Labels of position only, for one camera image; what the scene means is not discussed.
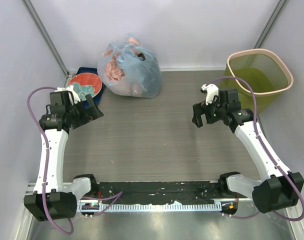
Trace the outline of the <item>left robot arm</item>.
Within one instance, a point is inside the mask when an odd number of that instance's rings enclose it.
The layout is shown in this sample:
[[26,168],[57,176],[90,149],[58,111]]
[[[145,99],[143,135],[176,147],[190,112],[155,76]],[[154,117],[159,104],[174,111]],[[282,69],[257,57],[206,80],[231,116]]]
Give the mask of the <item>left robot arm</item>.
[[93,174],[81,174],[70,185],[63,181],[66,144],[71,129],[79,128],[103,113],[91,95],[81,101],[72,90],[57,90],[49,94],[46,113],[36,122],[41,132],[41,158],[32,194],[24,197],[24,206],[40,222],[71,219],[76,215],[77,202],[85,197],[94,199],[99,192]]

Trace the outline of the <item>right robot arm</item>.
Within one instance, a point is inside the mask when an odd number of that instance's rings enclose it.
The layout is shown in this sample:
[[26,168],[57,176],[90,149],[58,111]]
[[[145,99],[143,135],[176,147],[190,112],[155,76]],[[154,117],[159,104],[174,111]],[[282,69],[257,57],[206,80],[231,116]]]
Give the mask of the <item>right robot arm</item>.
[[218,193],[225,198],[234,193],[253,200],[260,213],[269,213],[296,206],[302,191],[304,178],[280,160],[262,133],[260,124],[249,108],[242,108],[235,89],[220,90],[214,84],[204,85],[200,90],[205,100],[192,106],[192,122],[203,126],[222,121],[243,143],[253,160],[260,179],[254,180],[239,172],[221,174]]

